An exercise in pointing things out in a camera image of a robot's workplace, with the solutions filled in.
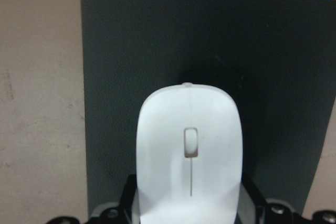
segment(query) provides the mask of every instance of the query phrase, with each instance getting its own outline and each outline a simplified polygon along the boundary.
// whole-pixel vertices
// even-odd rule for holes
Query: screw
[[[329,223],[336,223],[336,216],[328,212],[323,214],[322,219]]]
[[[275,206],[272,206],[271,210],[273,212],[275,212],[276,214],[279,214],[279,215],[282,215],[283,212],[285,212],[284,208],[280,205],[275,205]]]
[[[109,217],[110,219],[114,219],[118,216],[118,211],[116,209],[110,209],[110,211],[107,214],[107,217]]]

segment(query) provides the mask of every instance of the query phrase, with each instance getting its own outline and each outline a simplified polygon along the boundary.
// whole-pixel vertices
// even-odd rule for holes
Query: computer mouse
[[[223,90],[184,83],[143,103],[136,171],[141,224],[233,224],[242,127]]]

